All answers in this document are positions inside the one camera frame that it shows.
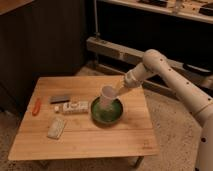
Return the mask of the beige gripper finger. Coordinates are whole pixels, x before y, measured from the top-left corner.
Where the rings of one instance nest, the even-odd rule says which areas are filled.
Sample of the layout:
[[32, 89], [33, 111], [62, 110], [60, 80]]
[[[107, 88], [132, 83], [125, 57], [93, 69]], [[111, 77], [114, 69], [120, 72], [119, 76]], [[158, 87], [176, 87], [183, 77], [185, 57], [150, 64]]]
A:
[[118, 98], [120, 96], [120, 91], [115, 91], [115, 98]]

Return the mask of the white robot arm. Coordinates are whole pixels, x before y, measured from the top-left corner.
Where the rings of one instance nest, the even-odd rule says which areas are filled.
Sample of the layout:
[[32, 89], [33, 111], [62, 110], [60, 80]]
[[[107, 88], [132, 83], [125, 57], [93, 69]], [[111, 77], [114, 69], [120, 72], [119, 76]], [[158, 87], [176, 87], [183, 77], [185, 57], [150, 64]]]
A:
[[176, 72], [162, 53], [155, 49], [145, 51], [142, 61], [117, 83], [118, 95], [139, 87], [154, 75], [162, 78], [202, 127], [194, 170], [213, 171], [213, 98]]

